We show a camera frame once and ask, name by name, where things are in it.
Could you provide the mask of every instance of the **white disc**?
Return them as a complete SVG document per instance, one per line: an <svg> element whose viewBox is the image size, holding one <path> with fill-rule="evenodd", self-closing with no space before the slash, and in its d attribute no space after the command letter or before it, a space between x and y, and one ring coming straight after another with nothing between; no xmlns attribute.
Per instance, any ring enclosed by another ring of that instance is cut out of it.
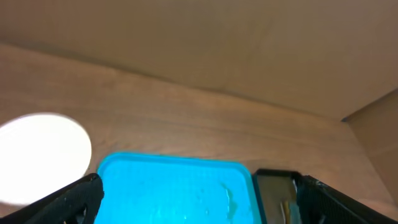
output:
<svg viewBox="0 0 398 224"><path fill-rule="evenodd" d="M37 113L0 127L0 202L28 205L81 178L90 163L87 132L60 114Z"/></svg>

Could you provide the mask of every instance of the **blue surface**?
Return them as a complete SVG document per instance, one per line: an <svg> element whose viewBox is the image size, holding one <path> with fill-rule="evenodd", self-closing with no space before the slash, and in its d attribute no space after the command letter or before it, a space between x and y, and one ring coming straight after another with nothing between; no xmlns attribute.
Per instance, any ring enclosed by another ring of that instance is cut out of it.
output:
<svg viewBox="0 0 398 224"><path fill-rule="evenodd" d="M98 174L95 224L261 223L251 175L236 162L120 152Z"/></svg>

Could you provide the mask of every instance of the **brown wall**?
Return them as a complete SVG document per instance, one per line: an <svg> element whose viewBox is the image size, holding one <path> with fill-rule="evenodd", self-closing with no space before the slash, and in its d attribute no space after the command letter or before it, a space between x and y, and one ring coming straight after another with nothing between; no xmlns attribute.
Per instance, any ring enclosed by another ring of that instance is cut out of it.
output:
<svg viewBox="0 0 398 224"><path fill-rule="evenodd" d="M398 90L352 115L349 125L398 203Z"/></svg>
<svg viewBox="0 0 398 224"><path fill-rule="evenodd" d="M398 87L396 0L3 0L0 40L338 120Z"/></svg>

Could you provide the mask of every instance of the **black object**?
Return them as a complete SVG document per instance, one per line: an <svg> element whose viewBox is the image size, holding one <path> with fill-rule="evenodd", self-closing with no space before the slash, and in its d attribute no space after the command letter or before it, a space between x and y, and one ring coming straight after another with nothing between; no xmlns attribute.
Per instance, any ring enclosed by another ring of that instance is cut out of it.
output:
<svg viewBox="0 0 398 224"><path fill-rule="evenodd" d="M398 222L376 212L375 210L357 202L347 195L329 187L319 180L298 172L286 170L259 169L252 176L254 190L263 223L267 223L266 214L261 200L257 178L259 176L290 177L297 188L297 205L303 224L371 224L385 223L398 224Z"/></svg>
<svg viewBox="0 0 398 224"><path fill-rule="evenodd" d="M93 224L103 197L101 178L89 174L0 219L0 224Z"/></svg>

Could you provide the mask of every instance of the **wood grain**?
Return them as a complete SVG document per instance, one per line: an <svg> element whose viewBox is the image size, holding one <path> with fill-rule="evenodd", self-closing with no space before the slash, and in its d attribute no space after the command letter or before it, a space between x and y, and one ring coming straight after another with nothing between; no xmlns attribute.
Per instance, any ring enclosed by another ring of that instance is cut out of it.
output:
<svg viewBox="0 0 398 224"><path fill-rule="evenodd" d="M396 0L0 1L0 40L341 120L398 87Z"/></svg>
<svg viewBox="0 0 398 224"><path fill-rule="evenodd" d="M87 172L116 151L223 159L392 203L349 126L306 113L4 44L0 109L0 123L41 111L76 119L93 146Z"/></svg>
<svg viewBox="0 0 398 224"><path fill-rule="evenodd" d="M352 115L349 125L398 203L398 90Z"/></svg>

